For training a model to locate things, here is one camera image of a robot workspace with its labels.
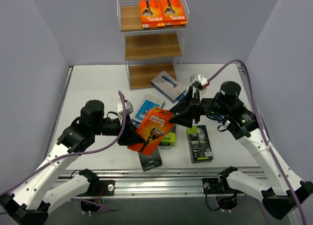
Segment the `grey blue razor box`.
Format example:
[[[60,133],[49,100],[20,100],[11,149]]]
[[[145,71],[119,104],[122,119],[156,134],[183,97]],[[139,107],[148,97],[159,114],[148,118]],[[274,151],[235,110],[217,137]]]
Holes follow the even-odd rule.
[[[153,78],[151,84],[172,103],[181,101],[186,92],[186,88],[166,71]]]

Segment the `narrow orange Fusion5 razor box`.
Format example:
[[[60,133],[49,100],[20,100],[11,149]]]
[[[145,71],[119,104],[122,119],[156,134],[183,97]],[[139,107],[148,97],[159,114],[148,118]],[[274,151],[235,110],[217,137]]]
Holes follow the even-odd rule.
[[[143,143],[128,146],[128,149],[150,156],[173,127],[169,120],[174,116],[170,111],[154,107],[149,110],[136,130],[143,139]]]

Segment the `blue Harry's box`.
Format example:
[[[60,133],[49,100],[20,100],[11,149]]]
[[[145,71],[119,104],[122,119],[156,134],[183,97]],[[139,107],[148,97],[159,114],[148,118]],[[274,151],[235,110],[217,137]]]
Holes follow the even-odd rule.
[[[215,121],[217,121],[218,123],[222,123],[222,122],[223,122],[223,118],[218,117],[218,116],[216,116],[216,115],[209,116],[208,118],[211,119],[211,120],[215,120]]]
[[[151,94],[147,94],[144,97],[142,103],[138,106],[138,108],[132,115],[131,117],[132,122],[136,127],[138,127],[151,109],[153,109],[154,107],[162,108],[164,104],[165,104],[164,99],[158,98]]]

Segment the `large orange Fusion5 razor box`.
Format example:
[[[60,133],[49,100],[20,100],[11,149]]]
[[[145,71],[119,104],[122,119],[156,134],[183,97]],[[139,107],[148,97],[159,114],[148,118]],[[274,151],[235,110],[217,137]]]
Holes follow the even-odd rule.
[[[158,28],[165,26],[159,0],[139,1],[139,12],[143,28]]]

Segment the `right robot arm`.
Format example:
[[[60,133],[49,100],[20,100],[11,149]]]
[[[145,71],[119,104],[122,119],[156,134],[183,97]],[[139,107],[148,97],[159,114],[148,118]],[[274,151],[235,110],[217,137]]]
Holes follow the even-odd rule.
[[[262,137],[256,116],[239,99],[241,86],[233,81],[221,84],[214,98],[201,98],[190,86],[185,97],[170,112],[171,123],[191,128],[206,116],[221,123],[255,159],[267,180],[228,167],[218,174],[217,186],[225,193],[241,191],[260,201],[266,211],[281,220],[313,193],[313,183],[303,181],[281,158],[274,146]]]

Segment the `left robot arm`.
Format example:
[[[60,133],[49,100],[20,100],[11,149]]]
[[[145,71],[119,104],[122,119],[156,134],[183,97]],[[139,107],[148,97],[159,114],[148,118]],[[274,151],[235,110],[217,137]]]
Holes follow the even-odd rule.
[[[59,206],[79,195],[102,193],[104,186],[91,170],[80,170],[72,179],[52,189],[51,186],[67,167],[86,153],[97,135],[115,136],[120,146],[142,143],[135,132],[130,114],[134,111],[130,101],[117,105],[117,118],[105,115],[104,104],[90,100],[52,147],[36,173],[17,188],[1,195],[4,211],[19,225],[42,225]]]

